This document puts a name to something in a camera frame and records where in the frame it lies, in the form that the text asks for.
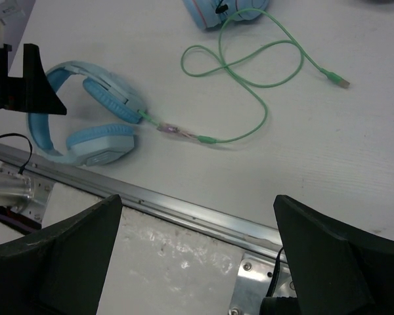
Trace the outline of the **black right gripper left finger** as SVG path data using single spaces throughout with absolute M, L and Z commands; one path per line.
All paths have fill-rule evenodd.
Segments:
M 0 314 L 96 314 L 122 212 L 118 195 L 0 245 Z

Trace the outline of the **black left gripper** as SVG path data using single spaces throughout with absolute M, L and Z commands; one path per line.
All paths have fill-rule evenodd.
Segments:
M 0 109 L 66 115 L 66 107 L 45 75 L 39 47 L 31 43 L 23 46 L 22 77 L 8 77 L 8 54 L 11 51 L 11 45 L 0 45 Z

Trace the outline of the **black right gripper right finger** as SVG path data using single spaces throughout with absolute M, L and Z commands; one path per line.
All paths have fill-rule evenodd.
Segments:
M 394 314 L 394 241 L 278 195 L 276 223 L 302 314 Z

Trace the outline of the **light blue gaming headphones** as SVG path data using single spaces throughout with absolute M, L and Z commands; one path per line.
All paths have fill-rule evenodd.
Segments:
M 74 75 L 83 76 L 84 90 L 96 101 L 77 99 L 74 117 L 95 126 L 69 135 L 66 152 L 61 153 L 52 142 L 49 115 L 27 114 L 27 130 L 37 153 L 51 162 L 72 166 L 106 165 L 122 158 L 135 147 L 133 127 L 146 114 L 144 100 L 123 78 L 89 62 L 63 62 L 46 73 L 53 91 Z

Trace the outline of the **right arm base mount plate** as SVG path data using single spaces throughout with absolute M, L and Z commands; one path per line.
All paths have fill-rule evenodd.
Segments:
M 265 257 L 245 252 L 242 255 L 229 314 L 258 314 L 261 302 L 268 292 L 273 278 L 276 255 Z M 280 255 L 280 272 L 273 293 L 274 297 L 295 297 L 296 291 L 286 261 L 285 254 Z

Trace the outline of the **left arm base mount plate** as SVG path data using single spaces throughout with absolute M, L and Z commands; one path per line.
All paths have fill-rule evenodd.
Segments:
M 54 182 L 36 175 L 19 175 L 0 168 L 0 206 L 42 223 Z

